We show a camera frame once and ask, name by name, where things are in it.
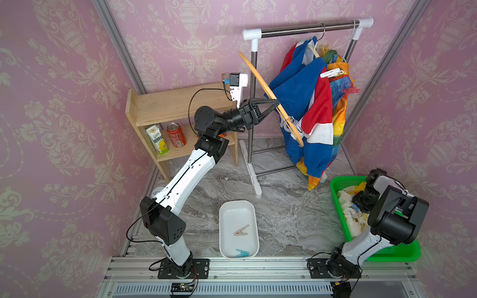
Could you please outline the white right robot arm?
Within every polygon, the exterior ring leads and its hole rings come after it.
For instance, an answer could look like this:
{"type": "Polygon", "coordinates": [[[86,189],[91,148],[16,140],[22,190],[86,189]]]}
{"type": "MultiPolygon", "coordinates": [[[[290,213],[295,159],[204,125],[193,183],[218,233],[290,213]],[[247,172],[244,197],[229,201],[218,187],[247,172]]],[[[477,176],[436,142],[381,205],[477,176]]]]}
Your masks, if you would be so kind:
{"type": "Polygon", "coordinates": [[[385,170],[371,170],[365,182],[354,204],[369,212],[368,226],[331,253],[327,270],[337,278],[359,278],[361,266],[375,253],[415,241],[429,209],[429,202],[409,192],[385,170]]]}

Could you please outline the blue red white jacket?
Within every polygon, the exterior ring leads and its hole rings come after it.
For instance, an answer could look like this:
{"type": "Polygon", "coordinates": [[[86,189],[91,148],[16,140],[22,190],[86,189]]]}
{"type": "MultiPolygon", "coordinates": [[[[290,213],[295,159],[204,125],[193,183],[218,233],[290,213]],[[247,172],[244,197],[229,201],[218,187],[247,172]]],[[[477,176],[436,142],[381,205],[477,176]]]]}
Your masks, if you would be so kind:
{"type": "Polygon", "coordinates": [[[317,41],[313,37],[292,46],[269,87],[304,143],[301,147],[281,120],[286,153],[305,175],[320,179],[332,157],[334,128],[330,83],[320,76],[327,71],[327,63],[315,56],[317,41]]]}

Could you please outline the yellow dinosaur print jacket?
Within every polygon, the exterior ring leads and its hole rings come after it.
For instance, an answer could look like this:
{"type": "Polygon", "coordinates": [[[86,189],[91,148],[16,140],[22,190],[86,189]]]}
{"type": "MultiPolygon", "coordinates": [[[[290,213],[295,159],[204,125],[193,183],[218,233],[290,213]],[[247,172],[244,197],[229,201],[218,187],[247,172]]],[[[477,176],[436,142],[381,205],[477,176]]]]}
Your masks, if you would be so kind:
{"type": "Polygon", "coordinates": [[[363,213],[361,209],[352,202],[352,199],[360,192],[364,191],[366,182],[360,183],[358,186],[349,186],[337,193],[340,207],[345,218],[346,226],[352,238],[360,235],[366,227],[368,227],[367,213],[363,213]]]}

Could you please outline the pink clothespin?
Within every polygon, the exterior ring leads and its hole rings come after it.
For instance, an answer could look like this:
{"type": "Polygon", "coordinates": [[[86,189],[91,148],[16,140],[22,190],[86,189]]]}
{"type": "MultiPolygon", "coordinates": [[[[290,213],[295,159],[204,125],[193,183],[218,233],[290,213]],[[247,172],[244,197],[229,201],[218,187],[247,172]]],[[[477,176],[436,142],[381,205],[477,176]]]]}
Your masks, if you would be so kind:
{"type": "Polygon", "coordinates": [[[235,236],[246,236],[248,233],[245,231],[249,225],[246,225],[245,227],[240,228],[237,232],[234,233],[235,236]]]}

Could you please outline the blue clothespin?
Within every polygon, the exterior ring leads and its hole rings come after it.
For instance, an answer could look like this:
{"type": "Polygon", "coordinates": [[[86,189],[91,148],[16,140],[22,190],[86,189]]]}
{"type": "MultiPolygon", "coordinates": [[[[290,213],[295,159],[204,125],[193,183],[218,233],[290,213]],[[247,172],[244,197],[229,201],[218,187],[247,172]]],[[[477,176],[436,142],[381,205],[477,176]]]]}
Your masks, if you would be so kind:
{"type": "Polygon", "coordinates": [[[236,258],[248,258],[250,256],[250,253],[248,251],[245,251],[245,250],[241,250],[241,249],[236,249],[236,258]]]}

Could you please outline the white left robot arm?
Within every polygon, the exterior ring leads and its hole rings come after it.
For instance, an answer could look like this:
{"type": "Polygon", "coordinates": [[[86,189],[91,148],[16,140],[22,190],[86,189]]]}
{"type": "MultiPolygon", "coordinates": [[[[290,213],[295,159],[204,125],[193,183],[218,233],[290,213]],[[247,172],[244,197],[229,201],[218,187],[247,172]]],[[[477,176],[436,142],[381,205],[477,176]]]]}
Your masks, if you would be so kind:
{"type": "Polygon", "coordinates": [[[200,107],[195,113],[199,138],[187,162],[159,193],[140,202],[145,228],[162,244],[172,267],[181,274],[192,267],[193,254],[183,238],[186,222],[179,215],[197,184],[225,154],[229,141],[221,135],[261,123],[278,106],[277,99],[251,99],[222,114],[209,106],[200,107]]]}

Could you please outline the wooden clothes hanger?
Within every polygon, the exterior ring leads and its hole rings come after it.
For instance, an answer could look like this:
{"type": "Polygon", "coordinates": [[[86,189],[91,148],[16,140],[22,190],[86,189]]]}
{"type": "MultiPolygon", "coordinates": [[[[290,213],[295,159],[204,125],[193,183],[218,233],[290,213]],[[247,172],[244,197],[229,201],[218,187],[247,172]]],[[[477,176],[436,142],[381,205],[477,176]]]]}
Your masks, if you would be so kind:
{"type": "Polygon", "coordinates": [[[243,59],[245,64],[248,66],[250,71],[253,73],[255,78],[258,80],[259,84],[267,94],[268,98],[271,99],[272,101],[278,103],[276,110],[278,111],[278,114],[280,115],[281,119],[285,121],[286,126],[288,129],[291,131],[291,134],[295,137],[295,140],[298,142],[299,146],[303,148],[304,142],[303,138],[299,133],[299,130],[296,128],[296,126],[293,123],[293,120],[289,117],[289,115],[286,113],[284,110],[283,106],[279,103],[278,98],[275,96],[273,91],[270,89],[270,87],[267,85],[265,80],[262,78],[262,76],[259,74],[257,69],[252,65],[252,62],[242,53],[238,53],[239,57],[243,59]]]}

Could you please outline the white clothespin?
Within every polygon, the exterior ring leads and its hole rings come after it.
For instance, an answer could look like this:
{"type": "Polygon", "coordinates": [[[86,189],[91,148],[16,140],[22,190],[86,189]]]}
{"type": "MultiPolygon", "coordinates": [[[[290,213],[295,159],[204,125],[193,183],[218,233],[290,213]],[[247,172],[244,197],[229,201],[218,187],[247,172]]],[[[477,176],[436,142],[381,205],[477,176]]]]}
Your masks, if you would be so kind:
{"type": "Polygon", "coordinates": [[[342,76],[344,74],[345,74],[344,70],[342,70],[340,68],[334,68],[334,69],[331,69],[331,70],[328,70],[326,72],[321,73],[320,77],[321,78],[334,78],[334,77],[337,77],[337,76],[342,76]]]}

